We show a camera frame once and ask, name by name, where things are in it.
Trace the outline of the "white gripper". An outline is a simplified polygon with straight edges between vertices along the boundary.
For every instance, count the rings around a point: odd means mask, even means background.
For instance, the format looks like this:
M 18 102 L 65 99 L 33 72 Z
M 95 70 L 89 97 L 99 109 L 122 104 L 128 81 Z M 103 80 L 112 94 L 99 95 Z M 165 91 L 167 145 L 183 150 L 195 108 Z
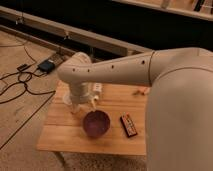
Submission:
M 92 98 L 91 85 L 89 83 L 70 84 L 70 99 L 73 103 L 71 112 L 76 114 L 79 112 L 79 104 L 87 103 Z M 97 110 L 96 102 L 94 99 L 90 101 L 92 110 Z

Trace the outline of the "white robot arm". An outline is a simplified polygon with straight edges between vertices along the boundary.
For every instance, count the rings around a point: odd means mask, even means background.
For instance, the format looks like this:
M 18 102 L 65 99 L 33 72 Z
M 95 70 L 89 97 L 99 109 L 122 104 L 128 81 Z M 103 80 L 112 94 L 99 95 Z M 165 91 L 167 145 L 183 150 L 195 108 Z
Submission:
M 213 171 L 213 52 L 177 48 L 93 63 L 78 52 L 58 68 L 75 104 L 90 83 L 150 89 L 145 114 L 147 171 Z

